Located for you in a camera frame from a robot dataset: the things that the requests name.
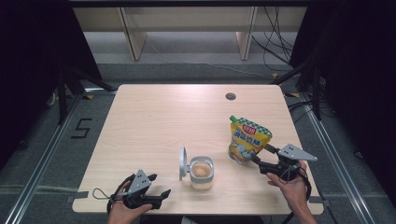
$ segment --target finger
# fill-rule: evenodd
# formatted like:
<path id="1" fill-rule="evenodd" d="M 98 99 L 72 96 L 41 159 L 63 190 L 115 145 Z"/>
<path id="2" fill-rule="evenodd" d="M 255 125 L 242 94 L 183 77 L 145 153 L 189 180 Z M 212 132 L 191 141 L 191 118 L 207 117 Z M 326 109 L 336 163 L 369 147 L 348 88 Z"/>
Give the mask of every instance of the finger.
<path id="1" fill-rule="evenodd" d="M 150 210 L 151 208 L 152 208 L 151 203 L 143 204 L 142 206 L 136 208 L 136 213 L 139 215 L 142 215 L 142 214 L 146 213 L 148 210 Z"/>
<path id="2" fill-rule="evenodd" d="M 272 182 L 271 180 L 267 181 L 267 184 L 269 184 L 271 186 L 274 186 L 274 187 L 277 187 L 277 185 L 274 182 Z"/>
<path id="3" fill-rule="evenodd" d="M 273 186 L 279 187 L 279 184 L 280 184 L 279 176 L 271 174 L 271 173 L 267 173 L 266 175 L 271 180 Z"/>
<path id="4" fill-rule="evenodd" d="M 122 187 L 120 188 L 119 193 L 123 193 L 124 190 L 126 189 L 126 187 L 128 187 L 128 185 L 131 184 L 131 180 L 128 180 L 124 185 L 122 185 Z"/>
<path id="5" fill-rule="evenodd" d="M 300 165 L 301 165 L 301 168 L 303 168 L 303 169 L 306 170 L 306 164 L 305 164 L 305 162 L 299 161 L 299 163 L 300 163 Z"/>

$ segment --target table hole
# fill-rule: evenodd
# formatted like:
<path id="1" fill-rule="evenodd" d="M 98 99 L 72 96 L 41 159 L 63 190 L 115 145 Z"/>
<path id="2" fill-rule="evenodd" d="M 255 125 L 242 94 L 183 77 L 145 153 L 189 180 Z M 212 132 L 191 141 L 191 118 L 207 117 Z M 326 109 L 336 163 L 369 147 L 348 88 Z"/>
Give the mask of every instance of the table hole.
<path id="1" fill-rule="evenodd" d="M 232 92 L 228 92 L 227 94 L 225 94 L 225 98 L 227 98 L 227 100 L 234 100 L 236 98 L 236 95 Z"/>

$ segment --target floor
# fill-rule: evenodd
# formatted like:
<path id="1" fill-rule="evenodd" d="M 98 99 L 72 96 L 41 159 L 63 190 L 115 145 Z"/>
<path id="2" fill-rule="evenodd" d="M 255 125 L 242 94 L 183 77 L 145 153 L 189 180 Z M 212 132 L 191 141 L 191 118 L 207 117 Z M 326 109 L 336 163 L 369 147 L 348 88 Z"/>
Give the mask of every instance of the floor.
<path id="1" fill-rule="evenodd" d="M 254 36 L 266 45 L 263 33 Z M 285 33 L 282 36 L 293 44 L 296 34 Z M 142 56 L 137 62 L 130 60 L 122 33 L 86 33 L 86 37 L 104 80 L 115 86 L 134 82 L 128 77 L 132 74 L 131 70 L 135 73 L 138 71 L 137 76 L 141 77 L 137 80 L 146 83 L 152 80 L 159 83 L 177 82 L 177 78 L 183 75 L 178 72 L 187 71 L 194 76 L 195 70 L 201 69 L 199 71 L 205 73 L 194 81 L 206 78 L 208 82 L 215 82 L 213 76 L 220 76 L 221 80 L 230 77 L 232 82 L 237 83 L 263 84 L 269 83 L 273 76 L 290 70 L 289 66 L 270 53 L 263 54 L 263 49 L 255 42 L 251 44 L 248 60 L 242 61 L 234 33 L 149 33 Z M 288 59 L 282 48 L 271 44 L 268 48 L 284 60 Z M 158 77 L 158 74 L 151 74 L 153 69 L 157 73 L 166 70 L 174 75 L 169 79 Z M 282 91 L 296 93 L 296 80 L 298 76 L 283 83 Z M 94 88 L 90 83 L 85 83 L 85 86 Z M 318 222 L 395 223 L 395 208 L 364 159 L 354 154 L 357 149 L 331 106 L 323 99 L 320 110 L 322 121 L 317 121 L 310 112 L 310 105 L 300 105 L 301 101 L 309 99 L 309 94 L 309 91 L 301 92 L 299 97 L 288 94 L 285 100 L 290 105 L 290 113 L 304 149 L 320 160 L 309 163 L 326 205 L 325 212 L 317 216 Z M 26 207 L 18 211 L 17 222 L 20 223 L 106 221 L 106 213 L 76 214 L 71 208 L 114 99 L 114 94 L 100 91 L 92 95 L 93 98 L 84 96 L 80 101 L 69 99 L 73 116 L 65 127 L 57 124 L 59 108 L 56 100 L 54 106 L 50 106 L 37 120 L 35 129 L 25 139 L 28 148 L 17 151 L 0 173 L 0 222 L 7 222 L 8 214 L 15 209 L 14 204 L 20 201 L 27 202 Z M 89 137 L 72 138 L 81 135 L 76 127 L 84 118 L 92 119 Z M 54 139 L 55 133 L 61 137 Z M 44 164 L 42 170 L 37 170 L 38 164 Z M 281 223 L 284 218 L 271 216 L 262 217 L 262 220 L 264 223 Z"/>

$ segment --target gray carpet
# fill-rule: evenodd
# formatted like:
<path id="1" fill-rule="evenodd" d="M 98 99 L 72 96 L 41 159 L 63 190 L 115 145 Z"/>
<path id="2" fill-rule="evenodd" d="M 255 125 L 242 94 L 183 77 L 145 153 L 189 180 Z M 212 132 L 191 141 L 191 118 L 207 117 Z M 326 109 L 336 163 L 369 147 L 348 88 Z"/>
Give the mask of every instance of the gray carpet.
<path id="1" fill-rule="evenodd" d="M 104 81 L 114 87 L 123 83 L 216 83 L 216 84 L 267 84 L 275 72 L 262 64 L 226 65 L 232 69 L 249 73 L 240 73 L 226 68 L 207 64 L 98 64 Z M 272 65 L 277 69 L 290 69 L 287 66 Z M 283 83 L 283 92 L 296 92 L 294 85 L 298 78 Z M 93 87 L 84 82 L 86 87 Z M 114 95 L 94 95 L 91 100 L 82 100 L 73 114 L 60 145 L 56 149 L 48 170 L 40 181 L 22 223 L 105 223 L 106 214 L 77 214 L 67 200 L 78 189 L 80 181 L 91 158 L 99 133 L 102 130 Z M 300 98 L 287 97 L 292 105 Z M 377 223 L 394 223 L 395 208 L 384 194 L 374 175 L 364 160 L 356 157 L 356 150 L 350 142 L 342 124 L 332 112 L 329 105 L 321 104 L 323 124 L 332 139 L 343 162 L 346 164 L 353 180 L 369 204 Z M 17 151 L 7 166 L 0 173 L 0 222 L 5 222 L 7 212 L 16 202 L 21 187 L 26 183 L 41 154 L 54 133 L 59 118 L 57 104 L 43 112 L 36 126 L 26 136 L 28 148 Z M 326 200 L 331 202 L 330 209 L 325 209 L 317 216 L 319 223 L 360 223 L 338 176 L 323 149 L 303 106 L 293 113 L 297 133 L 304 149 L 319 158 L 310 162 L 312 174 L 318 189 Z M 76 131 L 80 119 L 82 127 L 90 128 L 86 138 L 73 139 L 72 136 L 83 135 Z M 265 223 L 281 223 L 286 216 L 262 217 Z M 290 223 L 297 223 L 294 218 Z"/>

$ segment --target aluminum rail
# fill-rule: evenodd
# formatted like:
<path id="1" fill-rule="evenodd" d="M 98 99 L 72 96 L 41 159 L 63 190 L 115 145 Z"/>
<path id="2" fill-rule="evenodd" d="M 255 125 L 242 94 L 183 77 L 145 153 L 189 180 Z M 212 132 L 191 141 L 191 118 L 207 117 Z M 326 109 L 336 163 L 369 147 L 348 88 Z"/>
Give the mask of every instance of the aluminum rail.
<path id="1" fill-rule="evenodd" d="M 309 101 L 309 97 L 306 93 L 300 93 L 302 101 Z M 318 137 L 321 143 L 326 150 L 326 153 L 332 163 L 332 166 L 335 172 L 338 175 L 338 178 L 341 181 L 344 190 L 346 191 L 346 195 L 349 198 L 350 202 L 352 203 L 353 208 L 355 209 L 356 214 L 358 215 L 359 220 L 361 223 L 375 223 L 374 217 L 367 206 L 366 201 L 361 196 L 359 189 L 356 187 L 355 183 L 353 182 L 347 168 L 345 167 L 343 161 L 341 160 L 340 156 L 338 155 L 334 145 L 332 144 L 332 140 L 330 136 L 327 134 L 322 122 L 317 120 L 314 113 L 312 112 L 312 106 L 306 105 L 305 111 L 308 114 L 309 119 L 312 122 L 312 125 L 315 128 L 315 131 L 318 134 Z"/>
<path id="2" fill-rule="evenodd" d="M 52 156 L 54 155 L 57 146 L 62 140 L 64 135 L 64 131 L 69 124 L 70 118 L 73 115 L 79 101 L 81 100 L 81 95 L 75 95 L 69 105 L 69 113 L 65 117 L 64 122 L 59 124 L 56 128 L 53 136 L 51 137 L 49 144 L 47 145 L 43 155 L 41 156 L 40 161 L 38 162 L 35 170 L 33 171 L 32 175 L 30 176 L 29 180 L 25 184 L 21 195 L 19 196 L 18 200 L 12 206 L 11 210 L 8 213 L 6 223 L 20 223 L 21 219 L 26 212 L 26 209 L 32 201 L 33 196 L 35 195 L 35 190 L 37 186 L 46 172 Z"/>

